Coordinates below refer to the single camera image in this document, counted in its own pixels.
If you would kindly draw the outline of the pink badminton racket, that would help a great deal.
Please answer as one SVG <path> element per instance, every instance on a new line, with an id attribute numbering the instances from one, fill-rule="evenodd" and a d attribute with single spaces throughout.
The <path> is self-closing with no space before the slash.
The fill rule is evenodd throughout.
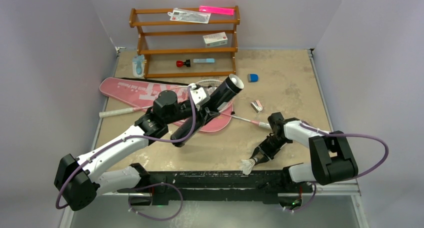
<path id="1" fill-rule="evenodd" d="M 209 95 L 211 95 L 221 83 L 222 81 L 217 79 L 204 79 L 196 82 L 196 84 L 198 86 L 203 87 Z M 229 103 L 225 107 L 225 109 L 222 109 L 220 111 L 220 113 L 221 115 L 218 118 L 215 118 L 214 120 L 210 121 L 208 124 L 200 128 L 199 131 L 202 133 L 215 133 L 221 131 L 230 123 L 231 119 L 237 119 L 240 121 L 248 122 L 260 128 L 271 130 L 271 126 L 266 122 L 236 116 L 232 103 Z"/>
<path id="2" fill-rule="evenodd" d="M 165 89 L 163 91 L 164 92 L 165 91 L 175 92 L 178 102 L 183 102 L 183 101 L 187 100 L 188 97 L 189 97 L 188 89 L 185 86 L 176 86 L 176 87 L 173 87 L 173 88 Z M 99 117 L 100 118 L 106 118 L 106 117 L 129 114 L 129 113 L 133 113 L 133 112 L 137 112 L 137 111 L 146 111 L 148 108 L 150 108 L 153 105 L 154 100 L 159 97 L 159 94 L 161 92 L 162 92 L 162 90 L 159 91 L 156 94 L 156 96 L 152 97 L 152 100 L 150 99 L 148 104 L 144 104 L 144 106 L 136 105 L 134 107 L 129 107 L 129 108 L 123 108 L 123 109 L 117 109 L 117 110 L 111 110 L 111 111 L 103 111 L 103 112 L 99 113 Z"/>

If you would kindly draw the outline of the white feather shuttlecock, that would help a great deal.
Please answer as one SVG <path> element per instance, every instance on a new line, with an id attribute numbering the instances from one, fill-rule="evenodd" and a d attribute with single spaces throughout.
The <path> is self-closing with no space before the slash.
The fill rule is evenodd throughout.
<path id="1" fill-rule="evenodd" d="M 246 176 L 249 175 L 252 172 L 253 167 L 257 164 L 257 161 L 258 159 L 255 157 L 249 159 L 242 159 L 239 165 L 239 169 L 242 174 Z"/>

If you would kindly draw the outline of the black shuttlecock tube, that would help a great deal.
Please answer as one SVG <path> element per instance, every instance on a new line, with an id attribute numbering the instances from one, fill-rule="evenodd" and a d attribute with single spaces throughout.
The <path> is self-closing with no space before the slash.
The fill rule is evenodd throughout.
<path id="1" fill-rule="evenodd" d="M 210 100 L 204 107 L 221 112 L 233 98 L 244 89 L 243 81 L 235 74 L 230 74 L 215 90 L 209 95 Z M 183 147 L 193 136 L 189 131 L 189 118 L 171 135 L 170 139 L 175 147 Z"/>

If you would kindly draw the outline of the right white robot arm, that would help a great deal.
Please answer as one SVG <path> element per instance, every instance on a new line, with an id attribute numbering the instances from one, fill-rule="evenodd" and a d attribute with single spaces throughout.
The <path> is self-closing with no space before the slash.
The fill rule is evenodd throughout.
<path id="1" fill-rule="evenodd" d="M 284 190 L 292 192 L 303 182 L 328 185 L 358 175 L 357 162 L 343 132 L 326 132 L 298 118 L 284 118 L 280 112 L 272 113 L 267 120 L 272 132 L 244 161 L 242 172 L 245 175 L 255 165 L 273 160 L 284 146 L 293 142 L 308 148 L 310 161 L 283 168 L 280 184 Z"/>

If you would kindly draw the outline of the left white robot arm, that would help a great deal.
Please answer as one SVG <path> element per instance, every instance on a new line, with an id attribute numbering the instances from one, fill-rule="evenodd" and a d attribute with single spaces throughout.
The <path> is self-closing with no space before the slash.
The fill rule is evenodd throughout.
<path id="1" fill-rule="evenodd" d="M 146 191 L 149 179 L 141 174 L 139 164 L 117 174 L 108 169 L 154 142 L 184 146 L 201 127 L 219 116 L 226 103 L 218 88 L 192 84 L 161 91 L 124 133 L 89 153 L 78 157 L 67 154 L 60 160 L 54 180 L 59 191 L 55 207 L 78 211 L 104 193 L 125 188 Z"/>

